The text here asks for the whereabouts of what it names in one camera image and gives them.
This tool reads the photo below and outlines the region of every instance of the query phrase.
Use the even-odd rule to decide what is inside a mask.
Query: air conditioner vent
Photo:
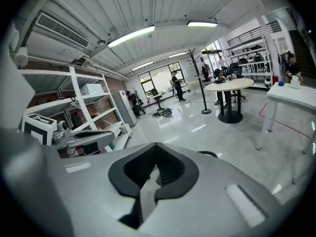
[[[36,23],[37,26],[43,27],[53,33],[56,33],[72,42],[87,48],[89,45],[89,41],[81,37],[79,34],[58,22],[57,20],[51,18],[50,16],[41,13]]]

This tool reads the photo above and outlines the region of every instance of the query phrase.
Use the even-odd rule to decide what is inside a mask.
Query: staircase
[[[294,47],[296,62],[300,66],[302,76],[316,78],[316,68],[310,51],[297,30],[289,31]]]

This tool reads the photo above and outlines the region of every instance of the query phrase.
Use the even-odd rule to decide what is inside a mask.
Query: black trousers
[[[217,92],[217,100],[219,100],[219,94],[222,94],[221,92]],[[227,102],[227,92],[224,91],[225,94],[225,100],[223,99],[223,102]]]
[[[182,92],[181,86],[176,86],[176,91],[177,91],[179,100],[182,100],[183,99],[183,97],[182,97],[183,96],[183,92]]]

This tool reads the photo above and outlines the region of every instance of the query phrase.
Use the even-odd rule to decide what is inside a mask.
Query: black railing
[[[281,31],[281,27],[277,21],[271,22],[271,23],[266,24],[266,25],[267,25],[267,28],[269,30],[269,33],[277,33],[277,32]],[[262,31],[261,27],[258,27],[258,28],[252,29],[249,32],[241,34],[241,35],[239,35],[239,36],[237,36],[237,37],[235,37],[227,42],[229,45],[235,45],[239,42],[243,42],[243,41],[248,40],[252,37],[259,36],[262,33],[263,33],[263,31]]]

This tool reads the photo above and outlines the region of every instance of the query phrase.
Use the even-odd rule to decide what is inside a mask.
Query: ceiling
[[[271,0],[29,0],[17,14],[20,46],[29,55],[71,63],[83,55],[85,63],[101,65],[121,74],[144,61],[166,58],[175,51],[207,46],[225,35],[237,22],[251,19],[250,12]],[[83,48],[34,24],[46,13],[87,39]],[[214,21],[210,27],[187,27],[189,20]],[[154,32],[128,40],[112,49],[106,42],[154,24]]]

